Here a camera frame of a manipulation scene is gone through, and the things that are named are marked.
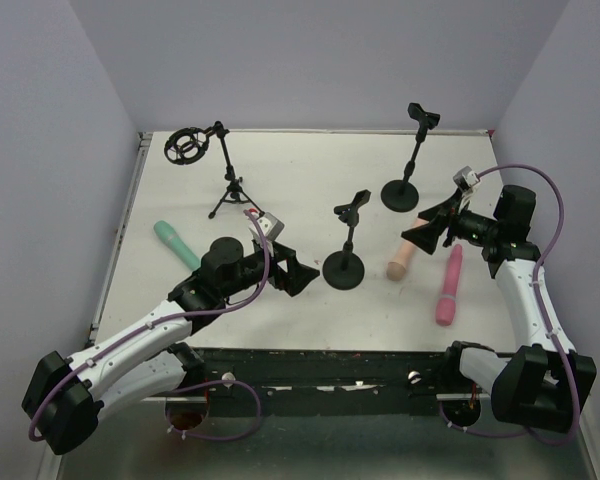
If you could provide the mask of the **black round-base mic stand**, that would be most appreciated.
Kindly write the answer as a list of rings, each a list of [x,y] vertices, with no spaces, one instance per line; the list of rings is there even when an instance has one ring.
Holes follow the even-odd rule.
[[[353,237],[359,224],[359,209],[369,202],[370,196],[369,190],[358,191],[350,203],[333,209],[338,219],[347,225],[348,234],[342,249],[325,259],[322,274],[327,284],[337,290],[354,289],[364,279],[365,267],[360,257],[353,252]]]

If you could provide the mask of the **pink toy microphone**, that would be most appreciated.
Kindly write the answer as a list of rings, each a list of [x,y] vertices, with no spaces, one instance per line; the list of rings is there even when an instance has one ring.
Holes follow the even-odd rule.
[[[455,245],[446,264],[443,284],[435,309],[435,321],[443,327],[450,326],[455,319],[463,258],[463,247],[460,244]]]

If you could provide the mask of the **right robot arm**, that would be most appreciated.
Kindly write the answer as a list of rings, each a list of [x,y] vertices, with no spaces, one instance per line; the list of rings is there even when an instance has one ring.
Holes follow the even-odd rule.
[[[402,238],[433,254],[438,245],[464,240],[481,248],[514,329],[510,358],[467,342],[456,342],[457,370],[487,393],[495,418],[529,429],[568,433],[581,413],[597,369],[564,334],[544,284],[539,248],[528,241],[536,206],[533,191],[502,188],[491,217],[463,205],[456,190],[444,202],[419,213],[423,225]]]

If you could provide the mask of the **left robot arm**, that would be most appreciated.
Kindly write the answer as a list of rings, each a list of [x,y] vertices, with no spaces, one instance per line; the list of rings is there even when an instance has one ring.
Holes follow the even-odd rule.
[[[214,240],[199,268],[140,320],[67,357],[42,357],[22,400],[30,440],[46,442],[57,455],[70,452],[115,407],[180,385],[186,372],[172,345],[246,307],[266,285],[294,297],[319,276],[278,242],[253,247],[247,255],[235,238]]]

